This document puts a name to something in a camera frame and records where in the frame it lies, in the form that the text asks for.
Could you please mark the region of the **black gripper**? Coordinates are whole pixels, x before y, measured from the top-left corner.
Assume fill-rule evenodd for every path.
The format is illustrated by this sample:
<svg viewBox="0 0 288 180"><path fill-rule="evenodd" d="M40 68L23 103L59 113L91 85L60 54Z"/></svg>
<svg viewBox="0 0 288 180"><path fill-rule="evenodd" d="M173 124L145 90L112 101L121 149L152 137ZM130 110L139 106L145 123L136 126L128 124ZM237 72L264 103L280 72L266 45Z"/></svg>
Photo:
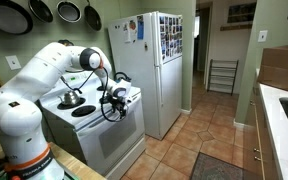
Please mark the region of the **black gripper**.
<svg viewBox="0 0 288 180"><path fill-rule="evenodd" d="M127 105L122 97L108 96L108 101L112 105L113 112L118 112L121 118L127 114Z"/></svg>

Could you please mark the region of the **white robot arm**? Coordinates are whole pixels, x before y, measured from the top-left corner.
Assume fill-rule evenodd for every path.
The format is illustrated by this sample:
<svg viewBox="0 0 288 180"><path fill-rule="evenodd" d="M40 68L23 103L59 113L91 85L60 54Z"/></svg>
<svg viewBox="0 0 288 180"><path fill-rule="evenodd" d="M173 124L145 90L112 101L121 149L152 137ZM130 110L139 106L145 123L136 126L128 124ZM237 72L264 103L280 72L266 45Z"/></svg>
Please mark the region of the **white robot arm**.
<svg viewBox="0 0 288 180"><path fill-rule="evenodd" d="M63 180L65 170L54 158L42 128L37 102L49 93L68 68L96 74L104 90L123 102L131 83L109 77L111 64L98 47L51 42L0 87L0 145L7 180Z"/></svg>

